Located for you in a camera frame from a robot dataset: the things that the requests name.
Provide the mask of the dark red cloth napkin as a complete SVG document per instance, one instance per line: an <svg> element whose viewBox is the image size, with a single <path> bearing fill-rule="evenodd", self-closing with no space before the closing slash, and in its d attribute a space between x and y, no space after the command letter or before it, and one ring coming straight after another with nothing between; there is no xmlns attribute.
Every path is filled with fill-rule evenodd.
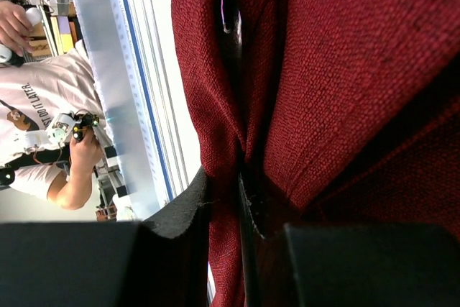
<svg viewBox="0 0 460 307"><path fill-rule="evenodd" d="M172 0L211 180L215 306L245 306L245 165L312 222L459 234L459 0Z"/></svg>

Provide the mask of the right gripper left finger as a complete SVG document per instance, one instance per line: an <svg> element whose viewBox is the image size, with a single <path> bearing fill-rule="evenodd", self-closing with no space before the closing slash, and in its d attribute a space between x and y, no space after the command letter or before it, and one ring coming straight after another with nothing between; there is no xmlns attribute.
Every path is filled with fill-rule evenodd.
<svg viewBox="0 0 460 307"><path fill-rule="evenodd" d="M119 306L207 306L208 188L200 168L177 198L139 224Z"/></svg>

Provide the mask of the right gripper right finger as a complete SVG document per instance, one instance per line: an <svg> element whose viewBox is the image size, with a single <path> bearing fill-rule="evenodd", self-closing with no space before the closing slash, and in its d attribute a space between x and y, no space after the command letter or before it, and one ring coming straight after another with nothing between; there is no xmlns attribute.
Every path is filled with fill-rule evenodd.
<svg viewBox="0 0 460 307"><path fill-rule="evenodd" d="M304 227L298 213L240 172L239 225L247 306L301 306L287 228Z"/></svg>

